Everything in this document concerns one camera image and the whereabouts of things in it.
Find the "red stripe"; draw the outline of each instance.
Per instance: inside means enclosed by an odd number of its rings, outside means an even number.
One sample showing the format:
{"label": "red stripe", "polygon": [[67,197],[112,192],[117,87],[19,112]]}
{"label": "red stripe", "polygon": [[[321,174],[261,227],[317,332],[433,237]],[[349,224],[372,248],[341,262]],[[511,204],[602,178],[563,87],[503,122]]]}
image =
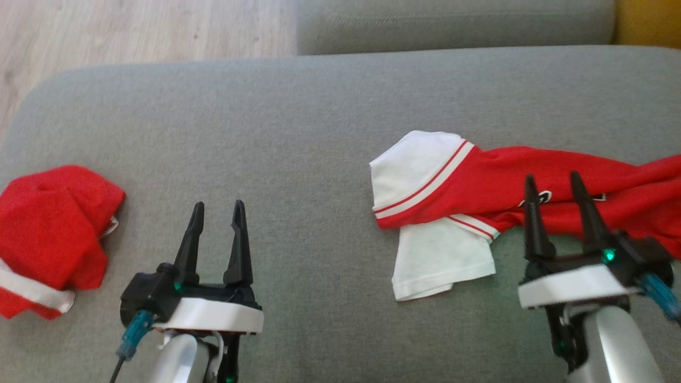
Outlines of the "red stripe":
{"label": "red stripe", "polygon": [[456,157],[456,155],[461,151],[461,148],[463,148],[465,144],[466,144],[466,140],[464,140],[464,141],[461,143],[461,145],[456,149],[456,151],[454,152],[454,154],[449,158],[449,160],[445,163],[445,165],[442,167],[442,169],[440,169],[440,171],[438,171],[438,172],[430,179],[430,181],[429,181],[427,184],[425,184],[421,189],[418,189],[414,194],[410,195],[409,197],[405,198],[404,200],[401,200],[400,202],[396,202],[396,203],[394,203],[394,204],[392,204],[392,205],[390,205],[390,206],[387,206],[387,207],[384,207],[384,208],[382,208],[382,209],[376,210],[376,211],[374,212],[374,214],[380,213],[380,212],[382,212],[382,211],[386,211],[386,210],[388,210],[388,209],[392,209],[392,208],[394,208],[395,206],[398,206],[398,205],[400,205],[400,204],[403,204],[403,203],[405,203],[406,201],[408,201],[408,200],[414,198],[417,194],[419,194],[420,192],[422,192],[424,189],[426,189],[433,181],[435,181],[435,179],[440,175],[440,173],[442,173],[442,172],[445,170],[445,168],[447,167],[447,165],[449,165],[449,163],[452,162],[452,160],[454,160],[454,158]]}
{"label": "red stripe", "polygon": [[452,217],[447,217],[447,218],[451,219],[452,221],[456,222],[457,224],[462,224],[462,225],[468,226],[468,227],[470,227],[470,228],[472,228],[472,229],[475,229],[475,230],[477,230],[477,231],[479,231],[479,232],[485,234],[486,236],[490,237],[492,240],[494,240],[494,236],[493,236],[493,235],[491,235],[490,233],[486,232],[485,230],[482,230],[481,228],[478,228],[477,226],[473,226],[473,225],[469,224],[468,222],[459,221],[459,220],[456,219],[456,218],[452,218]]}

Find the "gray fabric surface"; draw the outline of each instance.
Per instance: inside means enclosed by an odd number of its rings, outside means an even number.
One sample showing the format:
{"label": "gray fabric surface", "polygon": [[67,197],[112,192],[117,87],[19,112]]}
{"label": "gray fabric surface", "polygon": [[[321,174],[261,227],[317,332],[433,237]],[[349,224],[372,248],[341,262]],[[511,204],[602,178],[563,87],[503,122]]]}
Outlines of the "gray fabric surface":
{"label": "gray fabric surface", "polygon": [[[105,382],[118,297],[176,254],[206,203],[199,273],[220,281],[234,200],[246,202],[264,333],[242,341],[241,382],[559,382],[544,314],[520,309],[520,230],[492,245],[497,275],[397,303],[397,231],[371,213],[368,162],[412,129],[484,149],[527,144],[636,164],[679,153],[681,53],[551,47],[297,57],[69,72],[26,99],[0,150],[0,185],[77,163],[120,185],[102,287],[54,322],[0,321],[5,383]],[[558,244],[575,249],[575,242]],[[681,332],[633,308],[669,382]],[[121,382],[143,381],[158,337]]]}
{"label": "gray fabric surface", "polygon": [[609,44],[613,0],[298,0],[298,54]]}

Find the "wooden floor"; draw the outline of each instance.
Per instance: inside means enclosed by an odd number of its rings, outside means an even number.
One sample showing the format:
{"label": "wooden floor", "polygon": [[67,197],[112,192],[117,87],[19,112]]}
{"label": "wooden floor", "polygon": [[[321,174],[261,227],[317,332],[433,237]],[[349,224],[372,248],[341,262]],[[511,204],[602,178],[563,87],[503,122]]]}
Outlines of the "wooden floor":
{"label": "wooden floor", "polygon": [[0,0],[0,142],[26,94],[104,64],[295,54],[294,0]]}

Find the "black cable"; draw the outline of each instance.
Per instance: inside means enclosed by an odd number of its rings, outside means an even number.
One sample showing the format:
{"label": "black cable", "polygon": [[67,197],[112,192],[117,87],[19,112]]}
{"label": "black cable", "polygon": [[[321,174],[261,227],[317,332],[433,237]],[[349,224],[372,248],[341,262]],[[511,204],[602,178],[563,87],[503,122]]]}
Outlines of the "black cable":
{"label": "black cable", "polygon": [[116,364],[116,368],[114,369],[114,373],[111,375],[111,380],[109,380],[109,383],[114,383],[116,381],[116,378],[118,377],[118,373],[121,372],[121,367],[123,366],[123,362],[125,362],[125,358],[120,357],[118,359],[118,363]]}

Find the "red fabric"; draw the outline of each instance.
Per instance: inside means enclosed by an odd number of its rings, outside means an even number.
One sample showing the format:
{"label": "red fabric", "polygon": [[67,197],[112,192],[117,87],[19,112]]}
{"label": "red fabric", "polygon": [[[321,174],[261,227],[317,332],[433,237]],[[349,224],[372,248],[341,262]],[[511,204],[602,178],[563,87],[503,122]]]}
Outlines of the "red fabric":
{"label": "red fabric", "polygon": [[[107,257],[99,244],[125,194],[81,166],[64,166],[12,181],[0,195],[0,258],[17,274],[57,290],[98,288]],[[56,310],[0,288],[6,318]]]}
{"label": "red fabric", "polygon": [[415,206],[378,219],[381,228],[422,224],[467,214],[503,232],[523,223],[524,180],[533,174],[539,192],[551,198],[541,207],[547,231],[582,235],[569,173],[580,172],[605,223],[633,236],[653,236],[681,258],[681,155],[634,166],[593,155],[506,147],[471,150],[454,173]]}

